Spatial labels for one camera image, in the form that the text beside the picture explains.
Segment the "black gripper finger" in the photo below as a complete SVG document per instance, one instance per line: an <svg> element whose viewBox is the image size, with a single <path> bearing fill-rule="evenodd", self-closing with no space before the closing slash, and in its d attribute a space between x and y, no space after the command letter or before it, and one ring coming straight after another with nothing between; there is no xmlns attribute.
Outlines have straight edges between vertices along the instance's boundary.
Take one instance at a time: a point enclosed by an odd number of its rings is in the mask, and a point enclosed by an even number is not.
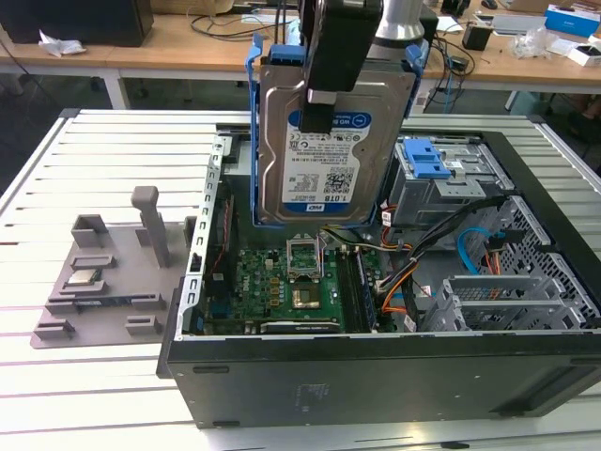
<svg viewBox="0 0 601 451"><path fill-rule="evenodd" d="M380 20L379 1L324 1L317 46L305 48L302 132L331 130L337 95L353 90Z"/></svg>

